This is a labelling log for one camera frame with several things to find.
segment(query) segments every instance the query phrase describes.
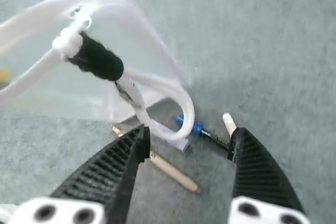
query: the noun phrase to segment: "screw hole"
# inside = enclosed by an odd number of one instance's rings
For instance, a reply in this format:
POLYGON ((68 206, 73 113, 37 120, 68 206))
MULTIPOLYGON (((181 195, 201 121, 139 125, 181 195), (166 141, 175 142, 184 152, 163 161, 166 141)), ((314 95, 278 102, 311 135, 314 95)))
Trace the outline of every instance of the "screw hole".
POLYGON ((40 207, 35 213, 35 219, 37 221, 47 221, 53 218, 56 212, 56 208, 52 205, 46 205, 40 207))
POLYGON ((283 224, 301 224, 301 221, 293 215, 282 215, 281 223, 283 224))
POLYGON ((89 224, 95 218, 95 213, 91 209, 82 209, 74 217, 75 224, 89 224))
POLYGON ((258 209, 249 203, 241 204, 238 210, 250 216, 259 216, 258 209))

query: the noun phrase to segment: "white tube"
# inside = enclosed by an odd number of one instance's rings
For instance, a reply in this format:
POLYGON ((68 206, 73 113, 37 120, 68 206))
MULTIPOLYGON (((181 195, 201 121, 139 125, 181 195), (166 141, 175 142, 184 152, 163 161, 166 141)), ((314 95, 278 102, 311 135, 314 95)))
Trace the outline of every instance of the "white tube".
MULTIPOLYGON (((55 21, 65 15, 68 15, 68 13, 73 8, 77 7, 80 2, 85 1, 87 0, 45 0, 29 8, 23 14, 0 24, 0 54, 4 50, 7 50, 10 46, 19 42, 21 39, 46 29, 55 21)), ((138 12, 137 9, 133 7, 131 0, 94 0, 90 2, 90 8, 86 10, 86 14, 90 16, 102 6, 111 5, 113 3, 123 3, 124 6, 131 9, 134 13, 138 12)), ((148 26, 144 20, 141 19, 141 22, 148 26)), ((151 33, 153 35, 153 39, 160 41, 155 32, 152 31, 151 33)), ((160 45, 162 50, 165 52, 166 47, 161 42, 160 45)), ((62 39, 56 40, 53 48, 46 52, 40 60, 24 72, 19 78, 0 90, 0 105, 7 103, 25 92, 33 84, 38 82, 46 73, 48 73, 56 64, 61 62, 61 52, 64 52, 66 46, 69 45, 64 43, 62 39)), ((68 47, 68 52, 69 51, 75 52, 76 48, 68 47)), ((181 107, 184 114, 184 123, 181 129, 173 134, 170 134, 168 131, 162 131, 162 128, 158 126, 158 123, 149 117, 144 106, 142 108, 134 108, 139 120, 142 123, 147 124, 151 128, 153 134, 171 141, 185 138, 190 134, 195 119, 194 106, 189 94, 181 86, 159 76, 138 73, 128 69, 125 69, 123 76, 126 78, 126 84, 133 80, 142 85, 148 86, 162 94, 165 94, 181 107)))
POLYGON ((61 58, 59 51, 51 48, 21 76, 13 80, 10 85, 0 90, 0 106, 5 105, 10 100, 31 88, 60 62, 61 58))

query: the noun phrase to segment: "clear plastic container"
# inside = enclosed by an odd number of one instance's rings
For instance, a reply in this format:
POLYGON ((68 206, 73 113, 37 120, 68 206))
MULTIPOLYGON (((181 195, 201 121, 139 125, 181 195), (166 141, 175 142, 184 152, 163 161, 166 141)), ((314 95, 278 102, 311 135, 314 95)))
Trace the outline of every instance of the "clear plastic container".
MULTIPOLYGON (((166 45, 132 0, 45 0, 29 8, 0 25, 0 69, 8 70, 12 80, 20 77, 72 22, 74 10, 90 14, 87 34, 119 56, 126 68, 178 83, 184 80, 166 45)), ((149 88, 141 87, 141 93, 146 106, 164 99, 149 88)), ((113 123, 134 114, 114 83, 67 62, 60 62, 9 105, 40 114, 113 123)))

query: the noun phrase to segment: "white cable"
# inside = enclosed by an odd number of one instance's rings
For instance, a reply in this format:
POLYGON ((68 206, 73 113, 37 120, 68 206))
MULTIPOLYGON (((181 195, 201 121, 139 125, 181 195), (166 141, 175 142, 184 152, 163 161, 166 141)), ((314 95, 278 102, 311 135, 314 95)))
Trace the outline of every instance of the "white cable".
MULTIPOLYGON (((70 25, 70 27, 63 29, 60 36, 52 42, 53 47, 45 53, 38 62, 36 62, 19 78, 14 80, 10 85, 0 90, 1 104, 4 104, 29 89, 33 84, 38 82, 45 73, 51 70, 62 60, 72 58, 78 53, 83 43, 83 38, 78 33, 78 30, 85 20, 82 20, 81 22, 75 21, 70 25)), ((181 86, 160 76, 140 73, 128 69, 124 70, 124 73, 117 81, 117 84, 127 93, 127 96, 131 98, 132 102, 127 99, 125 100, 130 102, 133 106, 139 121, 148 125, 154 135, 166 140, 175 141, 185 138, 190 134, 194 125, 195 111, 192 99, 181 86), (168 98, 174 100, 181 107, 184 122, 178 132, 170 134, 162 131, 160 124, 149 117, 141 92, 137 88, 136 83, 164 94, 168 98)))
MULTIPOLYGON (((144 106, 142 106, 141 108, 133 106, 135 114, 138 117, 139 121, 148 125, 151 128, 153 134, 171 141, 185 138, 190 134, 194 126, 195 110, 191 97, 181 86, 168 79, 156 76, 154 74, 140 73, 128 69, 124 70, 124 73, 120 78, 120 80, 123 80, 123 82, 125 82, 126 79, 128 79, 130 83, 133 83, 132 80, 134 80, 134 82, 136 83, 150 87, 151 89, 164 94, 168 98, 174 100, 183 111, 184 120, 181 129, 174 134, 170 134, 162 131, 162 128, 160 127, 160 125, 158 125, 159 123, 149 117, 147 110, 144 106)), ((136 85, 131 84, 128 86, 132 87, 133 89, 137 89, 136 85)), ((141 103, 141 101, 137 99, 142 99, 142 97, 139 98, 134 96, 131 98, 133 98, 136 103, 141 103)))

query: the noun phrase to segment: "pencil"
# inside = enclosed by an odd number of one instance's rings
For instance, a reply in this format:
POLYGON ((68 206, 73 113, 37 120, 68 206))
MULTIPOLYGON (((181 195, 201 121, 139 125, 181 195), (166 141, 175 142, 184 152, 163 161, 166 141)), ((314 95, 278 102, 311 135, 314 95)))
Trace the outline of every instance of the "pencil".
MULTIPOLYGON (((124 134, 123 130, 115 126, 112 127, 112 130, 119 137, 124 134)), ((158 156, 158 154, 154 153, 153 151, 150 151, 150 161, 188 190, 197 194, 201 192, 200 187, 195 182, 193 182, 189 177, 181 173, 177 168, 172 166, 170 163, 168 163, 162 157, 158 156)))

